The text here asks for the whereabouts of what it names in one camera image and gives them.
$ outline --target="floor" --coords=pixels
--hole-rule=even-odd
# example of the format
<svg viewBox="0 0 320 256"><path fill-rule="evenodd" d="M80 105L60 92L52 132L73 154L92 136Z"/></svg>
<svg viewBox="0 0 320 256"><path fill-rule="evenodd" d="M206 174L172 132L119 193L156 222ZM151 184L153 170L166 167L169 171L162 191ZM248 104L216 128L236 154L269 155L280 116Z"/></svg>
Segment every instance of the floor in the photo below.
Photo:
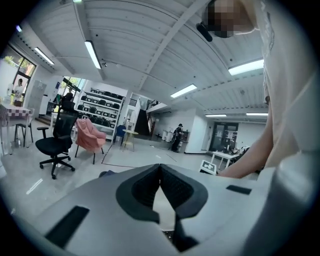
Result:
<svg viewBox="0 0 320 256"><path fill-rule="evenodd" d="M34 141L42 139L42 132L38 131L37 127L43 126L43 123L35 120L32 122ZM5 130L3 129L3 138L7 138ZM15 128L11 127L11 141L14 139L14 131ZM83 148L79 148L77 158L74 158L77 145L73 143L69 151L71 156L69 163L75 167L75 172L65 166L58 167L55 171L57 179L53 180L51 178L52 164L45 164L44 169L39 167L39 162L49 157L39 152L35 144L31 143L31 139L29 140L29 148L21 147L22 141L12 143L12 155L7 154L8 149L4 141L3 149L1 149L4 156L1 158L3 167L0 165L0 177L2 177L0 178L0 190L11 214L19 215L31 224L37 215L47 207L75 188L96 179L102 171L111 170L119 173L156 163L172 164L198 171L202 160L211 159L208 155L175 153L165 148L139 143L137 139L134 152L130 145L122 148L118 141L115 145L107 142L103 147L104 154L97 153L95 165L93 165L93 154ZM175 214L161 189L156 194L153 209L159 212L160 227L164 231L172 230Z"/></svg>

